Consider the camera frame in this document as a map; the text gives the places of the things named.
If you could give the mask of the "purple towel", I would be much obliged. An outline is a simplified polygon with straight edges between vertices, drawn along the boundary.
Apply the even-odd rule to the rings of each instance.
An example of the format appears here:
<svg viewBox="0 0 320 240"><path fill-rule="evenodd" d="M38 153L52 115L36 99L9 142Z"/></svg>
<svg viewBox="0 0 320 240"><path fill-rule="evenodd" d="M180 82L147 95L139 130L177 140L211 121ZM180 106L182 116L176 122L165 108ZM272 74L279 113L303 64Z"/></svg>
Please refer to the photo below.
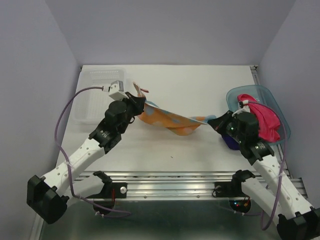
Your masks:
<svg viewBox="0 0 320 240"><path fill-rule="evenodd" d="M236 140L234 140L231 136L229 136L228 134L223 134L221 135L221 137L229 149L234 151L240 150L239 143Z"/></svg>

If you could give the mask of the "orange polka dot towel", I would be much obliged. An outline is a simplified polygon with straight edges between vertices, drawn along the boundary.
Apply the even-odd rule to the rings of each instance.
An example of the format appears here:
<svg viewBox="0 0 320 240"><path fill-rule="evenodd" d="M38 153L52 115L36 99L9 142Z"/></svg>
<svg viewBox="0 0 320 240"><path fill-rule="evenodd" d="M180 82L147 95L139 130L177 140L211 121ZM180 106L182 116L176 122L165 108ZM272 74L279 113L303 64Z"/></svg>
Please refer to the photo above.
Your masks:
<svg viewBox="0 0 320 240"><path fill-rule="evenodd" d="M208 125L215 115L185 117L158 107L145 100L143 112L138 118L151 126L165 128L178 136L189 136L201 125Z"/></svg>

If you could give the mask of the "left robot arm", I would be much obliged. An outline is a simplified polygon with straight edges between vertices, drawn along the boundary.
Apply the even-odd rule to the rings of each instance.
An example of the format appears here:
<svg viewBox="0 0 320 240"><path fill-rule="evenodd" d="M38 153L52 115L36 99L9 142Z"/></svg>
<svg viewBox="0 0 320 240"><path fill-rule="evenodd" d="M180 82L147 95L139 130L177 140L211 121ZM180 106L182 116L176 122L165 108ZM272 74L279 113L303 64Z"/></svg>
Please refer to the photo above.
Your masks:
<svg viewBox="0 0 320 240"><path fill-rule="evenodd" d="M73 180L92 163L109 153L122 139L128 126L144 111L146 98L129 92L121 100L113 101L104 118L83 144L65 162L41 177L32 176L27 182L26 203L47 224L53 224L66 212L70 199L67 189L73 192Z"/></svg>

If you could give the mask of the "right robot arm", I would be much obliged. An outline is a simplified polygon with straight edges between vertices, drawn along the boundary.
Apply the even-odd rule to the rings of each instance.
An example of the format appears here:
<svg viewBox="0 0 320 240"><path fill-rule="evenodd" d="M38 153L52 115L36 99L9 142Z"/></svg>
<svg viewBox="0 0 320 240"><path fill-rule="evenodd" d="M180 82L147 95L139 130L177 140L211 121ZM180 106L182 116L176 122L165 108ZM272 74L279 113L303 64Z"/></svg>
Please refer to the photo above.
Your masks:
<svg viewBox="0 0 320 240"><path fill-rule="evenodd" d="M229 182L216 182L216 198L250 197L276 225L283 240L312 240L320 235L320 210L312 206L283 171L271 146L259 137L259 121L249 112L227 111L208 124L239 144L242 156L261 175L264 187L249 170L238 170Z"/></svg>

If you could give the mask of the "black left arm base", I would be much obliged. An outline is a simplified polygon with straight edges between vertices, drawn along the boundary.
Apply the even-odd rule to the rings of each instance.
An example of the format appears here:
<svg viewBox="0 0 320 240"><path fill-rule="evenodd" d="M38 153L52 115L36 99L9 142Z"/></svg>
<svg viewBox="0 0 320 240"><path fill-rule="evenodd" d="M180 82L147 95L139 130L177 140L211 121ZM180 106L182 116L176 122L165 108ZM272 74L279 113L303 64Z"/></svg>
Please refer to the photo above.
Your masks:
<svg viewBox="0 0 320 240"><path fill-rule="evenodd" d="M94 199L94 203L104 208L113 209L116 199L125 199L127 197L128 184L126 182L113 182L113 180L102 171L93 173L103 183L99 193L90 197Z"/></svg>

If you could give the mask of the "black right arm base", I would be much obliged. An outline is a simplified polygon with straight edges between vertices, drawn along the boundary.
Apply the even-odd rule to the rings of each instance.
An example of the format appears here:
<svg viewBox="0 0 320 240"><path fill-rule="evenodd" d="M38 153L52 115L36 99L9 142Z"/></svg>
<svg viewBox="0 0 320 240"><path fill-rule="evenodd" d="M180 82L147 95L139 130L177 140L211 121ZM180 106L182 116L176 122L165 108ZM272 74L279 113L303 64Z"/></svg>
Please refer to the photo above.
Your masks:
<svg viewBox="0 0 320 240"><path fill-rule="evenodd" d="M239 200L229 200L229 205L236 214L253 216L249 213L251 209L251 198L243 193L242 183L245 180L255 178L249 170L238 170L232 175L231 181L217 181L214 183L212 196L214 198L240 198Z"/></svg>

